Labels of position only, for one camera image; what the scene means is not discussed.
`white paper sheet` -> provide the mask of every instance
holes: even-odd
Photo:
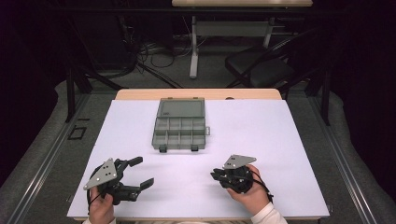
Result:
[[[143,162],[128,167],[121,182],[139,186],[154,177],[137,202],[115,206],[116,217],[147,219],[250,218],[210,173],[232,154],[257,158],[252,164],[275,195],[284,217],[326,217],[329,212],[303,144],[284,101],[206,100],[205,149],[153,149],[151,138],[159,101],[113,101],[70,206],[69,217],[86,217],[83,186],[108,158]]]

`transparent compartment box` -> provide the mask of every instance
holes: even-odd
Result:
[[[155,120],[152,145],[160,152],[167,149],[205,148],[205,99],[161,99]]]

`table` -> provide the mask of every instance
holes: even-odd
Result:
[[[311,7],[312,0],[172,0],[174,7]],[[190,78],[197,78],[198,35],[211,36],[265,36],[268,47],[274,28],[274,18],[269,21],[197,21],[192,16],[192,55]]]
[[[195,96],[205,97],[206,125],[211,129],[205,149],[166,153],[153,149],[159,99]],[[96,166],[108,158],[142,156],[144,161],[127,168],[121,182],[138,186],[154,177],[154,185],[144,190],[137,202],[121,202],[115,207],[119,221],[247,220],[250,214],[210,175],[231,154],[257,158],[253,164],[262,171],[275,195],[275,206],[286,219],[329,215],[287,104],[277,90],[268,89],[119,91],[67,215],[76,220],[86,218],[83,186]]]

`white sleeve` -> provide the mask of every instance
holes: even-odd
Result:
[[[253,224],[287,224],[285,218],[274,208],[272,203],[268,203],[258,214],[251,218]]]
[[[110,223],[108,224],[116,224],[116,219],[114,218]],[[85,220],[82,224],[91,224],[90,219],[87,218],[87,220]]]

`hand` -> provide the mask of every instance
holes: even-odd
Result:
[[[92,224],[110,223],[114,219],[113,196],[110,194],[106,194],[105,198],[98,196],[97,187],[91,188],[90,191],[92,202],[90,205],[90,222]]]
[[[259,177],[257,176],[260,175],[259,170],[250,164],[247,165],[247,168],[252,171],[253,178],[260,181]],[[239,194],[233,191],[233,189],[227,189],[227,191],[234,200],[243,204],[253,216],[259,213],[270,202],[265,189],[256,182],[253,182],[251,189],[243,194]]]

